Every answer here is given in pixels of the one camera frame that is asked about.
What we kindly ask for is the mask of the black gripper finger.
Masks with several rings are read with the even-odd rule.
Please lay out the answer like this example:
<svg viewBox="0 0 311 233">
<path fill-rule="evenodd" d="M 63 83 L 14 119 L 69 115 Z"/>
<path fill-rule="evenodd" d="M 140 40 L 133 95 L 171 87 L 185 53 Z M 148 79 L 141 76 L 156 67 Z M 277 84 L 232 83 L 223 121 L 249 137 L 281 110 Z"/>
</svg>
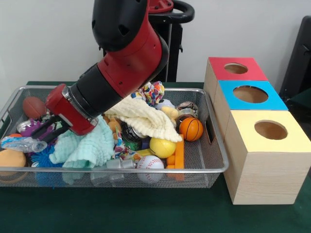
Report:
<svg viewBox="0 0 311 233">
<path fill-rule="evenodd" d="M 59 117 L 56 115 L 52 115 L 48 120 L 43 122 L 41 125 L 39 125 L 35 130 L 32 131 L 31 133 L 31 138 L 32 139 L 38 139 L 41 137 L 43 134 L 45 134 L 48 130 L 48 128 L 56 123 L 59 120 Z"/>
<path fill-rule="evenodd" d="M 56 139 L 59 135 L 65 133 L 66 131 L 69 130 L 69 127 L 67 126 L 63 126 L 53 132 L 51 132 L 50 134 L 48 134 L 47 136 L 45 136 L 43 138 L 43 141 L 46 142 L 47 144 L 51 143 L 54 139 Z"/>
</svg>

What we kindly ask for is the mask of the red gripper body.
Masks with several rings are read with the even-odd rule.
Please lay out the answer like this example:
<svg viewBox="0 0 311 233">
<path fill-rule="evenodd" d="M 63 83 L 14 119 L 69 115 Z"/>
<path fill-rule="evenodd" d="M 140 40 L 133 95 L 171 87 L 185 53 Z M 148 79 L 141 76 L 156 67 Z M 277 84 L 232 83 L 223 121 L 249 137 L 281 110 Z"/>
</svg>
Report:
<svg viewBox="0 0 311 233">
<path fill-rule="evenodd" d="M 60 84 L 51 91 L 46 99 L 46 107 L 64 120 L 76 135 L 88 134 L 98 124 L 96 118 L 83 113 L 65 84 Z"/>
</svg>

